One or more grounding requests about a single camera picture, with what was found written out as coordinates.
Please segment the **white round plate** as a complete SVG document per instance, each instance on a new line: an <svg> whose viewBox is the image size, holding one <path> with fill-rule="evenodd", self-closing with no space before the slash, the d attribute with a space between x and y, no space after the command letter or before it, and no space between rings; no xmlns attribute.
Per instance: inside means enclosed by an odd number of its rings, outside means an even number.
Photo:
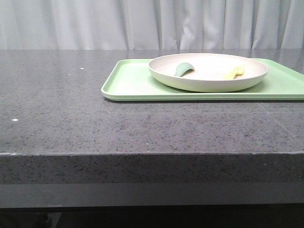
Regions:
<svg viewBox="0 0 304 228"><path fill-rule="evenodd" d="M178 64L187 62L195 69L182 77L174 76ZM232 80L224 76L244 65L242 75ZM268 66L251 58L226 54L186 53L155 58L148 64L151 75L159 82L177 89L194 92L232 92L250 88L261 82Z"/></svg>

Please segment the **yellow plastic fork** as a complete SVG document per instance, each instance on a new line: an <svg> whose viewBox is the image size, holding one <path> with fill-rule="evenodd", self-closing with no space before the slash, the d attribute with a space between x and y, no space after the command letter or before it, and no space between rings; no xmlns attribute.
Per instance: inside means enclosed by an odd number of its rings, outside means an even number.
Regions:
<svg viewBox="0 0 304 228"><path fill-rule="evenodd" d="M239 65L230 70L225 76L225 80L232 80L235 78L235 76L242 75L244 73L245 66L244 65Z"/></svg>

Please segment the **light green serving tray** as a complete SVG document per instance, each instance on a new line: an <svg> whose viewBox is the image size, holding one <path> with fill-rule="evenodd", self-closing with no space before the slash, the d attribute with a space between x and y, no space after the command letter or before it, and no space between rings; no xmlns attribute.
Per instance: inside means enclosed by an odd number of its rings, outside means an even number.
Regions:
<svg viewBox="0 0 304 228"><path fill-rule="evenodd" d="M303 101L304 76L275 61L259 58L269 67L257 85L236 92L195 93L166 86L153 78L149 59L118 61L101 88L104 97L119 102L142 101Z"/></svg>

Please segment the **pale green plastic spoon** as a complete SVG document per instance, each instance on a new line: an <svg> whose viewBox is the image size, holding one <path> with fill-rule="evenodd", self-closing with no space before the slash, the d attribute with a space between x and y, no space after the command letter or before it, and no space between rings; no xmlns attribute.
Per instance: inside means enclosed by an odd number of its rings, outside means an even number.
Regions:
<svg viewBox="0 0 304 228"><path fill-rule="evenodd" d="M194 69L195 69L195 67L190 63L187 63L187 62L180 63L180 64L178 64L178 66L175 69L174 76L182 77L188 71L192 71Z"/></svg>

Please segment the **grey pleated curtain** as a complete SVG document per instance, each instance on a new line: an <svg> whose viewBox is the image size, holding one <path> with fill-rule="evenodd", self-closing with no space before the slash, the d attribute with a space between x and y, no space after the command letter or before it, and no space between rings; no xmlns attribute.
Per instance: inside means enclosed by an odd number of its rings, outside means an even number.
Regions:
<svg viewBox="0 0 304 228"><path fill-rule="evenodd" d="M293 49L301 0L3 0L2 50Z"/></svg>

